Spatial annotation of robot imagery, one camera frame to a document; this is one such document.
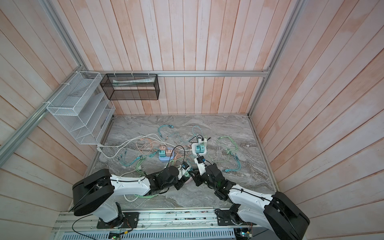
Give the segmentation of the pink power strip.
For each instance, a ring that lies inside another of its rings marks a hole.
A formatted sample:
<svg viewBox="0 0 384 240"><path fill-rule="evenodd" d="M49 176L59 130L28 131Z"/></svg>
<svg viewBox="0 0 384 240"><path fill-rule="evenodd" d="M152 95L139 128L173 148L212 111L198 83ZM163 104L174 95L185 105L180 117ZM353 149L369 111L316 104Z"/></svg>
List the pink power strip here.
<svg viewBox="0 0 384 240"><path fill-rule="evenodd" d="M184 178L185 178L185 184L193 180L189 172L184 173Z"/></svg>

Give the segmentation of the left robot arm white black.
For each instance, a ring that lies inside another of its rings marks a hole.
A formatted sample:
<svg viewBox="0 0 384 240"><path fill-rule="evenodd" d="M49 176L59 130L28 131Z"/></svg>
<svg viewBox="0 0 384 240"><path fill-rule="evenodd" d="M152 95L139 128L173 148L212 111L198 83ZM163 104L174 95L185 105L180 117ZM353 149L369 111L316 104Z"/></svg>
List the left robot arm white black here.
<svg viewBox="0 0 384 240"><path fill-rule="evenodd" d="M109 169L101 169L73 185L72 208L75 216L94 215L109 228L123 224L121 206L115 201L117 196L153 196L165 193L170 187L179 190L188 177L189 167L169 166L165 169L139 178L112 175Z"/></svg>

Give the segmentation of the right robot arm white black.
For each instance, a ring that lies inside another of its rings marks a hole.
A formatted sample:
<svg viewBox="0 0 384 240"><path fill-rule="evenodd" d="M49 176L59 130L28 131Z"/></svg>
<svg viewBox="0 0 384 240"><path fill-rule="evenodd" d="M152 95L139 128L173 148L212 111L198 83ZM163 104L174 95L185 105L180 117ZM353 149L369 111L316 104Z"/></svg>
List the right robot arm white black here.
<svg viewBox="0 0 384 240"><path fill-rule="evenodd" d="M196 186L207 185L222 201L232 203L228 210L234 225L252 223L273 231L281 240L301 240L310 219L282 192L261 194L225 179L217 165L201 165L189 171Z"/></svg>

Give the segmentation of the blue power strip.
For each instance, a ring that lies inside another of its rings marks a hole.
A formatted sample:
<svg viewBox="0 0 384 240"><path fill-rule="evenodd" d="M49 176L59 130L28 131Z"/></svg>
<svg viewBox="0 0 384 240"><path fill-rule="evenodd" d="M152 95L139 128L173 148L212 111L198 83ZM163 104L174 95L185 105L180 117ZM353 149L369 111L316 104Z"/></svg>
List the blue power strip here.
<svg viewBox="0 0 384 240"><path fill-rule="evenodd" d="M173 152L173 154L170 157L167 157L167 156L164 157L164 158L160 158L159 157L159 161L162 162L162 163L167 163L167 162L169 162L169 161L174 159L174 155L175 155L175 153Z"/></svg>

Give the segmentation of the teal charger on blue strip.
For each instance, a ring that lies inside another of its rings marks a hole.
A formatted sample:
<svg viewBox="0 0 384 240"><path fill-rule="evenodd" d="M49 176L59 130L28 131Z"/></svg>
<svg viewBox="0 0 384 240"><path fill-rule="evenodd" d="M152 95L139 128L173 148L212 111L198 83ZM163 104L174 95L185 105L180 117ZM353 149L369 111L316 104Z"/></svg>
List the teal charger on blue strip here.
<svg viewBox="0 0 384 240"><path fill-rule="evenodd" d="M160 158L166 157L166 151L165 150L159 150L159 157Z"/></svg>

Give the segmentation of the pink USB charger front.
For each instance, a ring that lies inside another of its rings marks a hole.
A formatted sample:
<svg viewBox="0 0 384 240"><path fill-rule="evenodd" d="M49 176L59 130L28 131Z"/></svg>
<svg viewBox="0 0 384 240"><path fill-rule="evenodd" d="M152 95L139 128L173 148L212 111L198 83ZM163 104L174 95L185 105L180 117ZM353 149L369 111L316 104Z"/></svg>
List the pink USB charger front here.
<svg viewBox="0 0 384 240"><path fill-rule="evenodd" d="M166 149L166 156L167 157L170 157L172 154L173 154L173 150L172 149Z"/></svg>

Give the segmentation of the teal charger on white strip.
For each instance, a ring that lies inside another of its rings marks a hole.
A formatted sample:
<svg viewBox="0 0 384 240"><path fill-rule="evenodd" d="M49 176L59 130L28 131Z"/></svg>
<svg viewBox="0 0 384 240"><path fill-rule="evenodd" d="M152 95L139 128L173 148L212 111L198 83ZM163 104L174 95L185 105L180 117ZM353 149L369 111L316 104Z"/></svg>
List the teal charger on white strip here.
<svg viewBox="0 0 384 240"><path fill-rule="evenodd" d="M206 146L204 144L196 145L195 147L196 154L203 154L206 152Z"/></svg>

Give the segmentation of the white power strip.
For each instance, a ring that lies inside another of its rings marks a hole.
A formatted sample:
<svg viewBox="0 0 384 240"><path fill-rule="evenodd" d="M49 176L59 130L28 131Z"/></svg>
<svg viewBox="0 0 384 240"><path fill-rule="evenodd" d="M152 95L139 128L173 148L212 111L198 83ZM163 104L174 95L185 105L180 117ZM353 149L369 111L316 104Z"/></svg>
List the white power strip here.
<svg viewBox="0 0 384 240"><path fill-rule="evenodd" d="M206 143L192 143L191 145L192 148L192 154L197 157L198 155L200 156L205 156L207 154L207 144Z"/></svg>

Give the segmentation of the black mesh basket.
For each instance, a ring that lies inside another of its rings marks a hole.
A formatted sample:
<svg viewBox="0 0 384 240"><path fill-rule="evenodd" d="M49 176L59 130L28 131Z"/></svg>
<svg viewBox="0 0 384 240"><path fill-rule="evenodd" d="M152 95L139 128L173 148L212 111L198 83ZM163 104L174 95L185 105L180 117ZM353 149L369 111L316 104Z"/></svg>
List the black mesh basket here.
<svg viewBox="0 0 384 240"><path fill-rule="evenodd" d="M101 87L112 101L154 101L158 100L160 95L156 74L105 74Z"/></svg>

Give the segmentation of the aluminium front rail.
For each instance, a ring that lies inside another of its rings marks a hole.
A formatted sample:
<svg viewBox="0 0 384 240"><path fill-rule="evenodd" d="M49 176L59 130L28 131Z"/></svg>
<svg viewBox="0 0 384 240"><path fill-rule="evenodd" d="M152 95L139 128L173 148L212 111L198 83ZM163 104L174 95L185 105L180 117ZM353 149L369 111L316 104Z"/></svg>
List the aluminium front rail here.
<svg viewBox="0 0 384 240"><path fill-rule="evenodd" d="M149 209L124 211L125 214L138 213L136 230L171 229L211 229L220 228L214 208L202 209ZM71 232L72 226L78 232L97 231L99 218L76 217L62 212L54 223L53 232Z"/></svg>

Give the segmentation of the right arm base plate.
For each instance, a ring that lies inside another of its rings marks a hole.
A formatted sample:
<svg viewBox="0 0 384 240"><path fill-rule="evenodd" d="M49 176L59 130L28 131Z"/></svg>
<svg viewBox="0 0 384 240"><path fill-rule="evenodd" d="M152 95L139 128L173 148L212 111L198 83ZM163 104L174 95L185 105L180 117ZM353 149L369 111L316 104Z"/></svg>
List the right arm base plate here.
<svg viewBox="0 0 384 240"><path fill-rule="evenodd" d="M238 214L231 210L215 209L214 212L219 226L250 226L252 224L251 222L241 220Z"/></svg>

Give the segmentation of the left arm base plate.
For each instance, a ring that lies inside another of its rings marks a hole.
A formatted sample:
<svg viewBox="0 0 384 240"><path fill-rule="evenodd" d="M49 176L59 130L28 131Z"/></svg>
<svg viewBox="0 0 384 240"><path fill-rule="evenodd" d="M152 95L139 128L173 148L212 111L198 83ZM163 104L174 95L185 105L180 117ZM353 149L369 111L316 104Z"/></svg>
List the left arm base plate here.
<svg viewBox="0 0 384 240"><path fill-rule="evenodd" d="M99 219L97 229L135 229L138 225L139 212L125 212L109 223Z"/></svg>

